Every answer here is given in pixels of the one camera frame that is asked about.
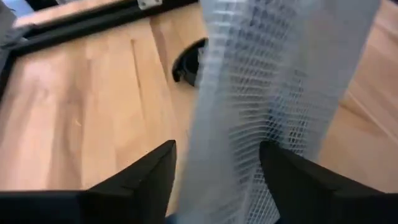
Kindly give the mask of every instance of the black frame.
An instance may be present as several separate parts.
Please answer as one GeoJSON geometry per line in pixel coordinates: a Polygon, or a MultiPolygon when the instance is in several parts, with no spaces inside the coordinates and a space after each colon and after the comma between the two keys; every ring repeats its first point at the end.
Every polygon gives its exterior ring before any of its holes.
{"type": "Polygon", "coordinates": [[[163,0],[160,6],[141,10],[136,0],[122,0],[43,24],[30,25],[32,30],[24,36],[27,41],[0,50],[0,53],[3,51],[0,54],[0,102],[18,57],[195,2],[198,0],[163,0]]]}

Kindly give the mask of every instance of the white netting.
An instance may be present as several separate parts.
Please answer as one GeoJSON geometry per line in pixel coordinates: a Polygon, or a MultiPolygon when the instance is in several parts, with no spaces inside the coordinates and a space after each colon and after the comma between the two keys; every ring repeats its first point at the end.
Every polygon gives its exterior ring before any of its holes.
{"type": "Polygon", "coordinates": [[[203,1],[209,42],[180,223],[279,218],[259,167],[273,139],[316,158],[379,5],[372,0],[203,1]]]}

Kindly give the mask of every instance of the mesh tube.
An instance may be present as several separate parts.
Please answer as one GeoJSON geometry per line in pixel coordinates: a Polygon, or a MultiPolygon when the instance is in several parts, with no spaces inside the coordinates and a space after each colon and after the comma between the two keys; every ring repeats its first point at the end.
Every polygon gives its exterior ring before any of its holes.
{"type": "Polygon", "coordinates": [[[316,159],[379,1],[204,1],[208,46],[179,223],[275,223],[259,166],[273,139],[316,159]]]}

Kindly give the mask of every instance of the hardwood floor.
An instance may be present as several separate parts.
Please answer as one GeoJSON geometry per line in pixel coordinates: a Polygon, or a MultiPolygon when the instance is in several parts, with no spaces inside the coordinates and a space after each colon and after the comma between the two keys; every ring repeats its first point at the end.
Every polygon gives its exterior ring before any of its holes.
{"type": "MultiPolygon", "coordinates": [[[[108,1],[94,2],[18,24],[108,1]]],[[[321,165],[385,192],[398,191],[397,11],[383,1],[319,156],[321,165]]],[[[0,111],[0,189],[85,189],[176,139],[173,211],[196,91],[175,83],[170,68],[204,36],[194,4],[20,58],[0,111]]]]}

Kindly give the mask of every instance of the grid pattern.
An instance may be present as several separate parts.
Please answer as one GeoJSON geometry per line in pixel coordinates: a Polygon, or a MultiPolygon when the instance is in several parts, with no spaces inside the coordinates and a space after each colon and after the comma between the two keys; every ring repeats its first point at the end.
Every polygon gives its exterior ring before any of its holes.
{"type": "Polygon", "coordinates": [[[314,159],[376,12],[363,0],[203,0],[209,42],[182,182],[181,223],[279,213],[261,141],[314,159]]]}

